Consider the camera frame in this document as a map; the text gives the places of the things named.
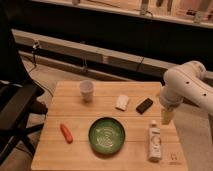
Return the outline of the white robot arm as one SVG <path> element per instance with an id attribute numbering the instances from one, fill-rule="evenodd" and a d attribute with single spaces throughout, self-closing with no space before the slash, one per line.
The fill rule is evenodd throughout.
<path id="1" fill-rule="evenodd" d="M 206 84 L 206 68 L 199 61 L 190 61 L 169 68 L 163 76 L 165 85 L 159 95 L 163 106 L 162 120 L 168 125 L 173 119 L 173 110 L 186 98 L 213 117 L 213 87 Z"/>

